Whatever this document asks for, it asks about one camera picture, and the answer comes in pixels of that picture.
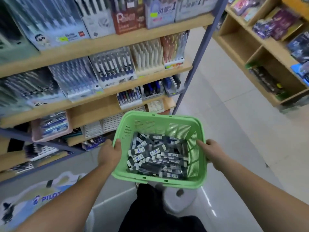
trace cartoon character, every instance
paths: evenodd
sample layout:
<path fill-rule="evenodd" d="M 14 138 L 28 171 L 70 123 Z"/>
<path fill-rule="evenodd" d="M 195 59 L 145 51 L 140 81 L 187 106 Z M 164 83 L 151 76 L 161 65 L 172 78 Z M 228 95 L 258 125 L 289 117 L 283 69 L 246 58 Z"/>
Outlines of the cartoon character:
<path fill-rule="evenodd" d="M 5 210 L 4 216 L 2 217 L 2 220 L 4 221 L 4 224 L 10 222 L 13 218 L 13 211 L 15 205 L 12 205 L 10 203 L 3 203 L 3 207 Z"/>
<path fill-rule="evenodd" d="M 50 46 L 49 40 L 42 34 L 38 34 L 34 37 L 38 43 L 42 46 Z"/>

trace blue metal post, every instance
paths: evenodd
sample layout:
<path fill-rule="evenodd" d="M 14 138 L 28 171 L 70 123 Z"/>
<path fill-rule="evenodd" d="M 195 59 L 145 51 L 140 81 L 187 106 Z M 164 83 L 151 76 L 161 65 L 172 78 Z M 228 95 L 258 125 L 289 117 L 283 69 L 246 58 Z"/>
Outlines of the blue metal post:
<path fill-rule="evenodd" d="M 0 128 L 0 136 L 8 137 L 8 138 L 14 138 L 17 140 L 33 143 L 31 139 L 31 135 L 26 132 L 22 132 L 16 129 L 8 128 L 8 129 L 2 129 Z M 84 149 L 82 148 L 77 148 L 77 147 L 69 147 L 66 143 L 60 143 L 57 141 L 49 141 L 49 142 L 39 142 L 38 144 L 44 145 L 44 146 L 50 146 L 50 147 L 55 147 L 58 148 L 59 150 L 64 150 L 64 151 L 72 151 L 77 154 L 81 154 L 85 152 Z"/>
<path fill-rule="evenodd" d="M 218 0 L 215 9 L 212 11 L 213 16 L 215 16 L 214 22 L 211 25 L 207 26 L 207 29 L 206 29 L 206 32 L 205 32 L 204 37 L 202 39 L 202 42 L 201 42 L 201 44 L 198 48 L 197 54 L 195 55 L 195 58 L 194 58 L 194 61 L 193 61 L 193 68 L 189 71 L 189 74 L 187 76 L 187 79 L 186 79 L 186 82 L 185 82 L 185 89 L 180 94 L 180 96 L 177 100 L 176 107 L 174 108 L 173 113 L 172 113 L 173 115 L 176 114 L 177 109 L 178 109 L 187 89 L 188 89 L 188 86 L 190 85 L 190 82 L 193 78 L 193 75 L 195 74 L 197 67 L 198 67 L 198 65 L 199 65 L 199 63 L 200 63 L 200 61 L 203 57 L 203 54 L 204 54 L 204 52 L 205 52 L 205 50 L 206 50 L 206 48 L 207 48 L 207 46 L 208 46 L 208 44 L 211 40 L 211 36 L 214 33 L 214 31 L 215 31 L 215 29 L 216 29 L 216 27 L 219 23 L 219 20 L 222 16 L 222 13 L 223 13 L 226 5 L 227 5 L 227 1 L 228 0 Z"/>

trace store aisle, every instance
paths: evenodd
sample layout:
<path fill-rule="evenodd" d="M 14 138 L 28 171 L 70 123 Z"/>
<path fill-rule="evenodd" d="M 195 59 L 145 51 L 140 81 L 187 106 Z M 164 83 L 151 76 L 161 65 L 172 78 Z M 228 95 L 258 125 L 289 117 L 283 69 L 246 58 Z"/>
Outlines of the store aisle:
<path fill-rule="evenodd" d="M 204 32 L 203 28 L 190 31 L 190 47 L 186 48 L 190 57 L 194 57 Z M 211 87 L 279 178 L 284 189 L 309 203 L 309 106 L 281 114 L 214 40 L 211 40 L 198 69 L 202 75 L 198 78 L 196 74 L 189 87 L 192 97 L 190 93 L 186 95 L 190 107 L 194 106 L 192 101 L 196 91 Z M 203 105 L 198 105 L 198 112 L 207 109 L 209 103 L 218 102 L 207 97 L 207 94 L 204 94 L 204 98 L 199 95 L 196 99 L 205 101 L 199 103 Z"/>

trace hand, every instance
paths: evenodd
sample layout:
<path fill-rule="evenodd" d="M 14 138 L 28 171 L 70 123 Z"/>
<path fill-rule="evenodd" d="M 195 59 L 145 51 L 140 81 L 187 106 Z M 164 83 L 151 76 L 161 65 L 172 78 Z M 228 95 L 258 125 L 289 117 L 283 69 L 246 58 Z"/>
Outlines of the hand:
<path fill-rule="evenodd" d="M 196 143 L 203 149 L 206 158 L 213 163 L 218 171 L 222 171 L 222 162 L 229 158 L 228 155 L 222 150 L 221 146 L 212 139 L 207 139 L 206 144 L 201 140 L 196 140 Z"/>
<path fill-rule="evenodd" d="M 98 165 L 105 165 L 114 170 L 121 159 L 121 143 L 120 139 L 115 142 L 115 147 L 112 146 L 112 141 L 107 139 L 98 153 Z"/>

